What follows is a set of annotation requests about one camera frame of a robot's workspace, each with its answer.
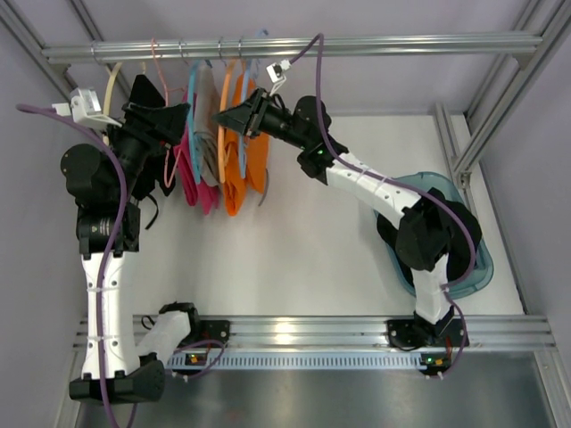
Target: hanging rod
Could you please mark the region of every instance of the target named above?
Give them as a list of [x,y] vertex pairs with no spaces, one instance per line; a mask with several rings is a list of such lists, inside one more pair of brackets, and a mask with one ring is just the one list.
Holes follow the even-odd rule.
[[[244,38],[240,40],[159,40],[154,50],[163,60],[289,57],[310,42],[309,38]],[[325,56],[377,56],[419,54],[532,54],[542,42],[525,31],[471,33],[440,36],[331,37]],[[90,45],[50,46],[42,54],[52,64],[80,62],[146,61],[153,58],[151,41],[93,42]],[[317,55],[317,47],[308,51]]]

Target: white plastic clip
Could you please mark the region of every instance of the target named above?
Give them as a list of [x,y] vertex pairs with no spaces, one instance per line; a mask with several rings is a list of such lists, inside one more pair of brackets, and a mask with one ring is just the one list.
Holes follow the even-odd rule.
[[118,287],[96,287],[87,288],[87,292],[112,292],[118,290]]
[[274,62],[266,67],[268,71],[269,78],[274,86],[271,88],[269,92],[269,96],[272,96],[277,92],[277,90],[284,85],[287,80],[286,71],[288,71],[292,67],[292,64],[288,60],[283,60],[280,62]]
[[107,334],[105,336],[88,336],[87,340],[92,342],[109,341],[111,339],[119,339],[120,336],[117,334]]
[[108,125],[121,126],[117,120],[102,114],[101,104],[93,89],[78,88],[71,93],[71,114],[75,123],[99,131],[104,131]]
[[71,107],[67,103],[52,104],[52,107],[60,116],[71,116]]

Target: white bracket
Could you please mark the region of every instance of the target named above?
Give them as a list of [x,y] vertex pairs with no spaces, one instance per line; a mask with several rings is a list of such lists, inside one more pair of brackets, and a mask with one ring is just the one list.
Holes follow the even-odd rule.
[[292,67],[292,64],[288,60],[283,60],[281,62],[274,62],[266,67],[268,71],[269,78],[274,86],[269,91],[269,96],[272,96],[277,92],[277,90],[284,85],[287,80],[286,71]]
[[73,116],[73,121],[84,127],[104,131],[109,125],[121,127],[121,123],[102,114],[101,104],[93,89],[75,89],[71,92],[71,105],[52,104],[57,114]]

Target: metal floor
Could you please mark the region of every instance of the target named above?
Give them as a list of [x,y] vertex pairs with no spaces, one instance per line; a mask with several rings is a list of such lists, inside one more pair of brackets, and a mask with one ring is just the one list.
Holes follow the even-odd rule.
[[[465,354],[445,382],[412,371],[218,371],[170,379],[134,428],[548,428],[555,426],[532,354]],[[125,426],[130,406],[117,407]],[[107,427],[82,406],[76,428]]]

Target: blue hanger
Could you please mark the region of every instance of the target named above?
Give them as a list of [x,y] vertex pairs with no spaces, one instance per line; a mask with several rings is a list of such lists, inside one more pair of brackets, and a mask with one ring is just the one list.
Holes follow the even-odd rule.
[[[205,61],[209,67],[212,68],[210,61]],[[192,159],[192,169],[194,182],[200,184],[200,164],[203,159],[203,154],[198,147],[197,139],[194,137],[194,85],[196,83],[196,71],[200,61],[195,61],[190,69],[190,76],[188,78],[188,96],[186,102],[190,105],[188,110],[188,115],[186,116],[186,124],[188,125],[188,151],[190,152],[190,158]]]
[[[261,29],[256,33],[256,37],[267,36],[268,31]],[[252,60],[246,61],[246,70],[244,71],[244,80],[242,81],[242,93],[240,94],[240,103],[243,103],[248,95],[248,84],[250,83],[250,70],[252,68]],[[252,79],[255,82],[258,78],[260,71],[260,60],[256,60],[256,71],[252,74]],[[238,161],[240,162],[240,177],[246,177],[246,150],[244,136],[238,136]]]

